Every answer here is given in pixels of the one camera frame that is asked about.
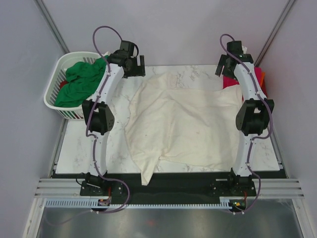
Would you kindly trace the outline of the cream white t shirt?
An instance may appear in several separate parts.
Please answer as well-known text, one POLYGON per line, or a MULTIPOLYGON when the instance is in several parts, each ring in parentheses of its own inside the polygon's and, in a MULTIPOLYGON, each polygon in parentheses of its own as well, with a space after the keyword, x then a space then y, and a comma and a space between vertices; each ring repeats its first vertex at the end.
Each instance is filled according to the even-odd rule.
POLYGON ((226 171, 239 144, 238 85, 219 91, 178 88, 170 73, 145 80, 130 102, 125 138, 133 162, 148 185, 159 161, 226 171))

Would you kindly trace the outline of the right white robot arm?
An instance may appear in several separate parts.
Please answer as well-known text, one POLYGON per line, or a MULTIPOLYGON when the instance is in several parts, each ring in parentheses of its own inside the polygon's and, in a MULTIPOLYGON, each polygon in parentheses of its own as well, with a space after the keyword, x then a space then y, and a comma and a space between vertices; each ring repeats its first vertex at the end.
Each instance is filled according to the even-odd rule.
POLYGON ((274 101, 262 91, 252 56, 243 52, 241 41, 232 40, 222 47, 226 53, 221 55, 215 74, 239 82, 243 104, 235 119, 240 136, 234 166, 227 180, 216 180, 211 185, 216 196, 255 196, 252 160, 257 141, 270 137, 263 131, 271 134, 274 101))

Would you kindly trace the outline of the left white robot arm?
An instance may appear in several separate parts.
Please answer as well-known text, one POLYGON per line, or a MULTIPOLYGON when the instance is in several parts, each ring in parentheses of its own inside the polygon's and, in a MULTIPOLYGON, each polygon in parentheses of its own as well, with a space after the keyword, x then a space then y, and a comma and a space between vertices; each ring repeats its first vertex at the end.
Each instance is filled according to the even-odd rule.
POLYGON ((81 196, 106 196, 109 182, 101 176, 107 174, 106 146, 115 118, 109 105, 114 91, 122 78, 144 77, 144 56, 138 55, 139 49, 135 43, 121 41, 120 48, 107 58, 104 75, 90 99, 82 103, 82 111, 86 124, 86 136, 93 140, 93 161, 85 180, 81 184, 81 196))

